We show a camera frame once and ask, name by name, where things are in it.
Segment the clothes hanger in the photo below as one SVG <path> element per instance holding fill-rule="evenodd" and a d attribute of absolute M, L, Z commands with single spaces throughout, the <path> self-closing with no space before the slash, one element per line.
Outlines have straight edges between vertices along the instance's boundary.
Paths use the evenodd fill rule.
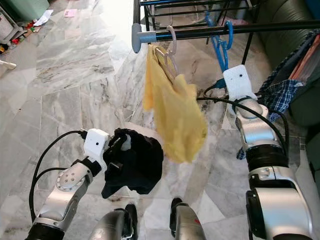
<path fill-rule="evenodd" d="M 158 59 L 163 58 L 164 59 L 164 64 L 162 61 L 158 61 L 159 64 L 161 65 L 163 71 L 165 72 L 166 76 L 169 78 L 171 83 L 173 83 L 174 79 L 178 75 L 178 68 L 176 65 L 176 61 L 174 58 L 174 55 L 176 54 L 177 51 L 177 37 L 175 30 L 172 26 L 167 26 L 166 29 L 171 32 L 172 35 L 172 48 L 169 48 L 166 50 L 166 52 L 162 52 L 159 47 L 155 48 L 155 54 L 158 57 Z"/>

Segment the black cloth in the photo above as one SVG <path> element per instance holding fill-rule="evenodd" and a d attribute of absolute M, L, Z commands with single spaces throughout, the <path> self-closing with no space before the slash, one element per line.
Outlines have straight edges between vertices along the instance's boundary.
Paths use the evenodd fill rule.
<path fill-rule="evenodd" d="M 110 141 L 109 146 L 126 134 L 131 137 L 131 149 L 118 150 L 112 157 L 113 159 L 108 159 L 111 162 L 112 160 L 118 161 L 123 166 L 121 170 L 118 170 L 112 164 L 108 165 L 104 173 L 105 185 L 101 192 L 104 199 L 123 186 L 136 190 L 138 194 L 148 194 L 161 179 L 164 152 L 160 143 L 134 130 L 118 128 L 114 131 L 114 138 Z"/>

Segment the marble floor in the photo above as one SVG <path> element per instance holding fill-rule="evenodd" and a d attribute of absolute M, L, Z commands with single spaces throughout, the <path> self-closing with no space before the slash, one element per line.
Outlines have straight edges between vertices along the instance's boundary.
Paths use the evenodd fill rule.
<path fill-rule="evenodd" d="M 50 6 L 54 9 L 52 17 L 39 33 L 0 57 L 17 64 L 12 71 L 0 68 L 1 239 L 26 237 L 32 225 L 28 195 L 36 162 L 59 135 L 80 128 L 99 128 L 109 133 L 119 127 L 145 127 L 151 132 L 155 129 L 153 114 L 142 108 L 147 46 L 144 44 L 138 54 L 131 49 L 132 2 L 56 0 Z M 78 10 L 74 18 L 64 18 L 65 9 Z M 186 18 L 173 20 L 184 22 Z M 247 37 L 234 36 L 229 67 L 240 64 Z M 189 83 L 196 84 L 199 92 L 222 77 L 214 50 L 205 41 L 181 40 L 175 56 L 179 72 Z M 271 72 L 256 36 L 246 68 L 256 91 Z M 138 209 L 140 240 L 172 239 L 169 214 L 171 200 L 176 196 L 198 214 L 207 239 L 248 239 L 248 169 L 245 160 L 236 159 L 240 134 L 223 103 L 204 101 L 199 106 L 208 121 L 208 137 L 192 164 L 165 159 L 162 179 L 148 195 L 123 187 L 103 199 L 104 176 L 98 175 L 80 201 L 65 239 L 87 239 L 105 213 L 130 202 Z M 290 166 L 319 234 L 320 201 L 303 140 L 300 130 L 291 132 Z M 40 171 L 68 167 L 83 156 L 82 144 L 78 136 L 63 139 L 48 152 Z M 36 211 L 50 193 L 56 176 L 56 172 L 48 174 L 38 183 Z"/>

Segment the yellow cloth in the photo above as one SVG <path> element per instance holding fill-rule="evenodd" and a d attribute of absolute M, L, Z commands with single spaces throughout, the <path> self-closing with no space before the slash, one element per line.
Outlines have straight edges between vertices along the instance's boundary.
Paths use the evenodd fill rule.
<path fill-rule="evenodd" d="M 164 141 L 164 152 L 175 163 L 191 163 L 207 136 L 207 123 L 197 104 L 197 89 L 187 84 L 185 76 L 178 75 L 171 83 L 156 55 L 156 48 L 149 44 L 146 61 L 143 107 L 154 110 L 156 130 Z"/>

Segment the clothes drying rack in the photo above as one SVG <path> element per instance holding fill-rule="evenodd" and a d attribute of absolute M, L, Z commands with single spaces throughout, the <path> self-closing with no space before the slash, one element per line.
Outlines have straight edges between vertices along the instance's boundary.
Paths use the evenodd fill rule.
<path fill-rule="evenodd" d="M 272 23 L 256 23 L 259 15 L 262 0 L 258 0 L 257 4 L 252 5 L 250 0 L 242 0 L 239 7 L 229 7 L 230 2 L 236 0 L 134 0 L 133 6 L 133 24 L 132 24 L 132 49 L 138 53 L 142 43 L 155 43 L 162 41 L 171 41 L 172 34 L 170 31 L 163 30 L 166 27 L 159 26 L 157 29 L 156 18 L 163 16 L 183 15 L 183 14 L 199 14 L 207 12 L 219 12 L 216 22 L 219 22 L 222 14 L 231 10 L 248 10 L 252 16 L 252 24 L 234 25 L 233 34 L 249 33 L 246 47 L 244 50 L 242 63 L 246 63 L 247 55 L 250 49 L 253 34 L 256 32 L 271 32 L 271 31 L 285 31 L 285 30 L 299 30 L 299 29 L 319 29 L 320 20 L 304 20 L 304 21 L 287 21 L 287 22 L 272 22 Z M 178 11 L 167 13 L 157 13 L 157 9 L 172 9 L 178 7 L 190 6 L 209 6 L 209 5 L 223 5 L 222 8 L 194 11 Z M 146 31 L 141 28 L 141 7 L 144 9 Z M 149 18 L 152 20 L 153 30 L 150 30 Z M 199 39 L 211 36 L 229 35 L 229 28 L 227 26 L 208 27 L 207 23 L 195 23 L 187 25 L 174 26 L 174 32 L 177 40 Z"/>

